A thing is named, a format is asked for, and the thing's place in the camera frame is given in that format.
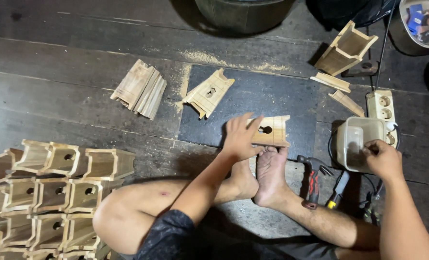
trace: hand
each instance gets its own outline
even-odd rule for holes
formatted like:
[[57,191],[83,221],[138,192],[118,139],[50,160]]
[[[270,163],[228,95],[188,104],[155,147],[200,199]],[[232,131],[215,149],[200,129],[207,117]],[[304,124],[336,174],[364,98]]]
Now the hand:
[[227,121],[227,137],[221,153],[232,158],[235,162],[246,160],[264,150],[263,146],[253,147],[251,145],[251,139],[258,131],[264,116],[255,118],[247,128],[246,122],[252,115],[253,112],[248,112],[245,115],[234,117]]
[[370,170],[383,181],[402,179],[402,154],[382,140],[367,142],[362,149]]

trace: clear plastic box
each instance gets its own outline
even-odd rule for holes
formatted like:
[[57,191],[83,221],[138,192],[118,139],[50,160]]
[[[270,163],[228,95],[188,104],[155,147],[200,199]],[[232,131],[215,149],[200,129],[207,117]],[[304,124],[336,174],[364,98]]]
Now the clear plastic box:
[[368,117],[350,117],[346,119],[337,134],[337,160],[346,169],[353,172],[370,172],[362,153],[368,141],[381,139],[386,141],[386,122]]

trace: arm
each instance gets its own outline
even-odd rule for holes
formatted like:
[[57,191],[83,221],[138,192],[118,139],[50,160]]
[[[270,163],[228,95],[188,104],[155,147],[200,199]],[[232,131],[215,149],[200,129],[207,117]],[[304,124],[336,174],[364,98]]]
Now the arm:
[[226,177],[234,163],[257,155],[264,147],[252,147],[251,139],[258,130],[263,116],[256,118],[247,128],[247,119],[253,113],[249,112],[227,122],[227,137],[223,150],[216,159],[195,178],[176,199],[171,210],[184,212],[195,225],[200,223],[211,207],[221,182]]
[[382,140],[363,150],[367,164],[386,187],[385,214],[380,234],[384,260],[429,259],[429,234],[415,207],[402,172],[402,154]]

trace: wooden floor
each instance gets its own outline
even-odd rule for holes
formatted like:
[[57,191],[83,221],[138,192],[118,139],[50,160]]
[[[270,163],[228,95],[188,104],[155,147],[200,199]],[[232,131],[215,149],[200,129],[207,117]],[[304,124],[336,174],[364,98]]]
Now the wooden floor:
[[[367,32],[382,39],[384,25],[378,22]],[[23,138],[119,148],[138,155],[128,183],[193,177],[218,150],[178,140],[187,109],[181,100],[192,66],[309,78],[316,74],[309,62],[337,33],[327,32],[302,0],[280,26],[244,38],[213,31],[192,0],[0,0],[0,153],[21,148]],[[381,42],[373,45],[371,57],[379,56]],[[154,121],[109,98],[137,59],[155,66],[168,81]],[[422,76],[428,61],[429,56],[404,56],[389,42],[380,87],[392,89],[405,178],[429,230],[429,93]],[[349,96],[365,107],[371,79],[349,81],[354,84]],[[330,163],[332,126],[351,114],[328,98],[330,89],[316,85],[316,90],[320,95],[313,155]],[[302,164],[287,163],[287,181],[296,192],[301,192],[303,172]],[[322,178],[321,203],[334,183],[335,178]],[[368,179],[353,174],[345,198],[363,200],[371,189]],[[309,234],[281,213],[250,200],[218,210],[228,220],[221,223],[225,229],[239,228],[262,239]]]

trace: hammer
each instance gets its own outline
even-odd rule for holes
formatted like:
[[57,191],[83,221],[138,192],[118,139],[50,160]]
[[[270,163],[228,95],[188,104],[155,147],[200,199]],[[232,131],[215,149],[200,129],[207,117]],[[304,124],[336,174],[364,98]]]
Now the hammer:
[[317,202],[319,200],[319,184],[317,182],[319,177],[319,170],[321,170],[324,174],[327,173],[329,176],[333,176],[333,173],[328,168],[328,166],[319,159],[313,157],[298,156],[296,160],[299,163],[307,164],[310,168],[309,198],[303,201],[303,207],[308,208],[310,210],[315,210],[317,208]]

